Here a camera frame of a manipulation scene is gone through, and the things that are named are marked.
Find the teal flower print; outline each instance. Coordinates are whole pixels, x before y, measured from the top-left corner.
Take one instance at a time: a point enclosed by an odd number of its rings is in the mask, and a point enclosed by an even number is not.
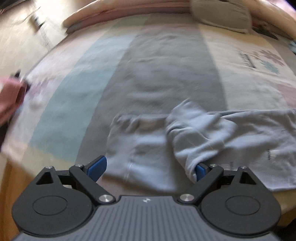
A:
[[[279,69],[277,67],[275,67],[272,63],[262,60],[261,64],[263,64],[264,67],[266,69],[270,70],[271,72],[273,72],[275,74],[279,74]]]

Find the rolled pink blanket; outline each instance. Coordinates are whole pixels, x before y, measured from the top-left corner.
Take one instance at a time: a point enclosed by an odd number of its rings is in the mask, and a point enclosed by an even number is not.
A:
[[[0,78],[0,126],[7,122],[23,103],[27,85],[19,79]]]

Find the pink fabric patch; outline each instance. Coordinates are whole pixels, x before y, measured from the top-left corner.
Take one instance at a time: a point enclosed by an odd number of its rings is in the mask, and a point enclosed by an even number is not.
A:
[[[296,89],[290,86],[275,84],[276,88],[283,95],[287,105],[291,108],[296,108]]]

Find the blue fabric patch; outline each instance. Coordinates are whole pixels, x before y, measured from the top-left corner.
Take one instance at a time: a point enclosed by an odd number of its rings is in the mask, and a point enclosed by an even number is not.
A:
[[[101,95],[135,36],[101,38],[85,52],[50,99],[30,146],[75,161]]]

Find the black device on bed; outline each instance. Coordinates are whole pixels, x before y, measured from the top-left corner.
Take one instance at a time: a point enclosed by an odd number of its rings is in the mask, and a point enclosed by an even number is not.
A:
[[[66,171],[45,167],[12,208],[15,241],[228,241],[279,238],[280,205],[252,171],[200,164],[203,177],[178,197],[115,197],[96,181],[107,160]]]

